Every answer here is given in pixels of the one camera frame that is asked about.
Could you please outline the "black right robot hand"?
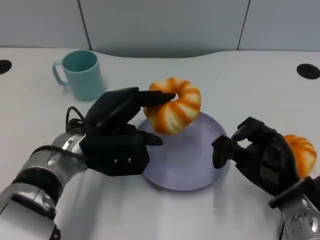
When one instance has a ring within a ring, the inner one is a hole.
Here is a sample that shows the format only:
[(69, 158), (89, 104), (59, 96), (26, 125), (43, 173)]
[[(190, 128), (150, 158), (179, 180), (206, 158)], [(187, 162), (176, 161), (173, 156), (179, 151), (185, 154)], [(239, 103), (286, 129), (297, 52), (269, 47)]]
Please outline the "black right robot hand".
[(272, 196), (300, 180), (295, 157), (284, 137), (253, 117), (238, 125), (232, 137), (221, 135), (211, 145), (215, 169), (232, 160), (243, 176)]

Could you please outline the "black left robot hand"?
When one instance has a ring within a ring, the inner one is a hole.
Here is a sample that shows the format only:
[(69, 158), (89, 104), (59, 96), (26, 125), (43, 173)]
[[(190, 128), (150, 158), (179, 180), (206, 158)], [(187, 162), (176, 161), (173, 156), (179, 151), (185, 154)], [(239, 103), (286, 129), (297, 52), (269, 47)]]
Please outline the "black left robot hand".
[(161, 146), (163, 141), (153, 133), (139, 131), (129, 121), (142, 108), (161, 107), (176, 96), (161, 90), (139, 90), (129, 87), (105, 92), (92, 105), (85, 116), (88, 126), (80, 142), (82, 150), (123, 148), (134, 139), (141, 145)]

